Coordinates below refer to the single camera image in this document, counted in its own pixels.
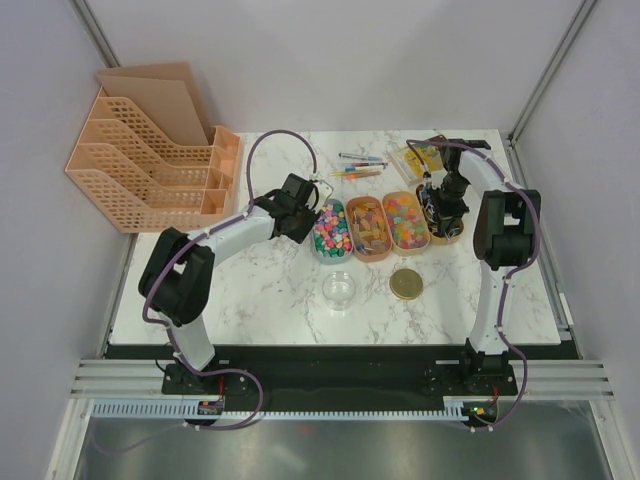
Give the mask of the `clear glass jar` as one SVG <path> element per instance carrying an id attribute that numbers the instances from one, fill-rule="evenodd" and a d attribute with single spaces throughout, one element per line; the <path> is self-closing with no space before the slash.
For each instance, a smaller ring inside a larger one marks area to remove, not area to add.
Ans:
<path id="1" fill-rule="evenodd" d="M 325 277 L 321 290 L 324 300 L 331 310 L 344 311 L 355 298 L 356 283 L 349 273 L 335 271 Z"/>

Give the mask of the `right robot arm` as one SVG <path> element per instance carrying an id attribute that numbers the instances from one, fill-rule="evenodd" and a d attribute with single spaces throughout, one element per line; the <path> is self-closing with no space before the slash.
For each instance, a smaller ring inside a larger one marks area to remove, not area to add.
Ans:
<path id="1" fill-rule="evenodd" d="M 481 287 L 475 321 L 466 343 L 458 381 L 477 394 L 494 378 L 510 375 L 507 338 L 512 290 L 520 274 L 537 260 L 540 250 L 541 196 L 511 181 L 489 156 L 484 141 L 438 142 L 446 174 L 432 190 L 434 220 L 441 231 L 457 226 L 469 212 L 468 188 L 480 198 L 473 233 L 473 251 L 481 267 Z"/>

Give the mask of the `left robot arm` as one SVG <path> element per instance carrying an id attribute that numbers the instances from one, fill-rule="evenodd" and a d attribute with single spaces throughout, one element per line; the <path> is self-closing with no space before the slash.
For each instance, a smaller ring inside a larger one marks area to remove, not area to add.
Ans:
<path id="1" fill-rule="evenodd" d="M 187 367 L 185 382 L 196 392 L 211 392 L 220 378 L 203 319 L 214 269 L 277 237 L 302 243 L 332 193 L 325 181 L 291 174 L 282 187 L 253 198 L 244 210 L 211 227 L 161 232 L 138 284 L 142 317 L 166 330 L 175 356 Z"/>

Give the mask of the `blue tray of solid candies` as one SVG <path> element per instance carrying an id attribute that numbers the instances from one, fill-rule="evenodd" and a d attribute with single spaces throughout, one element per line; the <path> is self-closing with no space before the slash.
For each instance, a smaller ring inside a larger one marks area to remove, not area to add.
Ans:
<path id="1" fill-rule="evenodd" d="M 344 263 L 353 254 L 352 235 L 342 202 L 327 200 L 313 227 L 311 245 L 318 260 L 327 265 Z"/>

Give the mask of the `peach tray of popsicle candies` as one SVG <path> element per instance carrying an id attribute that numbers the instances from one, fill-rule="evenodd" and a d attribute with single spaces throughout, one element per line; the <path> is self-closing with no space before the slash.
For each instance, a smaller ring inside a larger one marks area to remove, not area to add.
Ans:
<path id="1" fill-rule="evenodd" d="M 391 252 L 391 235 L 381 202 L 360 196 L 346 204 L 347 220 L 354 244 L 354 255 L 365 263 L 381 261 Z"/>

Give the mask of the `tan tray of lollipops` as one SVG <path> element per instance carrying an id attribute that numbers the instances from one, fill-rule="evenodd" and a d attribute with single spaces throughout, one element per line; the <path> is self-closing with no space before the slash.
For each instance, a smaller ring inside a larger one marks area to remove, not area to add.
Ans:
<path id="1" fill-rule="evenodd" d="M 458 226 L 447 227 L 442 231 L 435 220 L 435 208 L 425 184 L 419 184 L 415 190 L 416 198 L 421 205 L 422 213 L 427 223 L 430 240 L 434 245 L 450 245 L 455 243 L 464 231 L 464 222 Z"/>

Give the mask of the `beige tray of star gummies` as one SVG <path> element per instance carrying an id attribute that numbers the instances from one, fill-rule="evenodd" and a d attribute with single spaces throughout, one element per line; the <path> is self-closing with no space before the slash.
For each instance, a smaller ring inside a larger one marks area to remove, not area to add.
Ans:
<path id="1" fill-rule="evenodd" d="M 383 197 L 382 206 L 392 249 L 398 255 L 418 255 L 429 246 L 430 231 L 414 194 L 406 191 L 388 193 Z"/>

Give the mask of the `orange pen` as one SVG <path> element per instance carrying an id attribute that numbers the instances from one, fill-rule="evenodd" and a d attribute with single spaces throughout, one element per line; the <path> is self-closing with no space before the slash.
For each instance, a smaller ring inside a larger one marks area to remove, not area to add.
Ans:
<path id="1" fill-rule="evenodd" d="M 382 174 L 381 170 L 364 169 L 364 170 L 350 170 L 350 171 L 336 171 L 332 172 L 332 177 L 344 178 L 344 179 L 356 179 L 379 176 Z"/>

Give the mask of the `pink patterned pen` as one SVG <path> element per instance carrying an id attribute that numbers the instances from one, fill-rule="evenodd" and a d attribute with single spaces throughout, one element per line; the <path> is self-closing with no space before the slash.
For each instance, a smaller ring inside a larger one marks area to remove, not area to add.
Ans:
<path id="1" fill-rule="evenodd" d="M 387 162 L 353 162 L 344 167 L 345 171 L 358 170 L 384 170 L 388 166 Z"/>

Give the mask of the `gold jar lid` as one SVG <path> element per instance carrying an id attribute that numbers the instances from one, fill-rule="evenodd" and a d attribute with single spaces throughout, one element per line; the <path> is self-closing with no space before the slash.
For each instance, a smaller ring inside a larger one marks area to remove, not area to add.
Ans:
<path id="1" fill-rule="evenodd" d="M 391 292 L 399 299 L 416 299 L 423 291 L 424 282 L 413 269 L 403 268 L 393 272 L 389 279 Z"/>

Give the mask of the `peach desk organizer rack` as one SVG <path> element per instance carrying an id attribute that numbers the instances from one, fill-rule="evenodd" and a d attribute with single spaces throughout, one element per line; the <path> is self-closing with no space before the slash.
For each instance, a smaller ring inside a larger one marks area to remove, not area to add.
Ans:
<path id="1" fill-rule="evenodd" d="M 123 233 L 188 231 L 236 209 L 243 143 L 209 120 L 186 62 L 116 67 L 65 172 Z"/>

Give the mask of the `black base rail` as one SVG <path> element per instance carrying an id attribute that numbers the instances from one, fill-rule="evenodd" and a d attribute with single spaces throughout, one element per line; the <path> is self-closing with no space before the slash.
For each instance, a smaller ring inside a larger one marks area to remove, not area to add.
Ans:
<path id="1" fill-rule="evenodd" d="M 517 392 L 512 375 L 465 380 L 461 346 L 240 346 L 216 349 L 202 378 L 178 365 L 168 346 L 111 346 L 109 360 L 166 361 L 165 394 L 220 394 L 246 410 L 275 407 L 434 407 L 447 396 Z"/>

